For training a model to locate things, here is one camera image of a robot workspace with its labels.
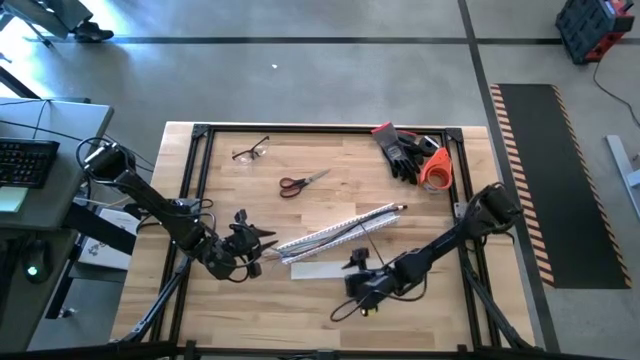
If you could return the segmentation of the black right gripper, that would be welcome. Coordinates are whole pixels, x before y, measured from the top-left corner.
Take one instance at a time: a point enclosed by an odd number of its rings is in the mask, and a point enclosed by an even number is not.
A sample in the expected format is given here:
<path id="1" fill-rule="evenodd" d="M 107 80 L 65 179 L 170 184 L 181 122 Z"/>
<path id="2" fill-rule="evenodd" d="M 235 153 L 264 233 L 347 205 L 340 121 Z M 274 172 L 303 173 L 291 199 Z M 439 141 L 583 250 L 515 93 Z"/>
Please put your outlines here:
<path id="1" fill-rule="evenodd" d="M 379 303 L 399 286 L 398 280 L 392 274 L 382 270 L 367 270 L 369 256 L 367 247 L 356 248 L 352 251 L 349 261 L 342 266 L 343 270 L 352 267 L 360 270 L 358 273 L 347 275 L 344 282 L 346 295 L 356 300 L 358 311 L 363 317 L 376 313 Z"/>

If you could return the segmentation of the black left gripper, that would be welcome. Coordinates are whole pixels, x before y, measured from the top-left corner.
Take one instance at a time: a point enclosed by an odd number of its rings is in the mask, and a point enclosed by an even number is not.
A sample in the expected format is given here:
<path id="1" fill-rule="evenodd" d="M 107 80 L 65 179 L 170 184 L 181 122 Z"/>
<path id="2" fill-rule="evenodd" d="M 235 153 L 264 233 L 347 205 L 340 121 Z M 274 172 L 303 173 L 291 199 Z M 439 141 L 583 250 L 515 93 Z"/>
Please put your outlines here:
<path id="1" fill-rule="evenodd" d="M 247 223 L 248 215 L 245 209 L 240 209 L 235 215 L 235 222 L 229 225 L 233 233 L 224 240 L 223 249 L 231 256 L 228 262 L 223 263 L 226 275 L 230 279 L 236 269 L 246 270 L 245 279 L 254 279 L 262 274 L 261 265 L 257 259 L 262 252 L 273 247 L 278 240 L 261 243 L 261 237 L 275 235 L 274 231 L 263 230 L 253 224 Z"/>

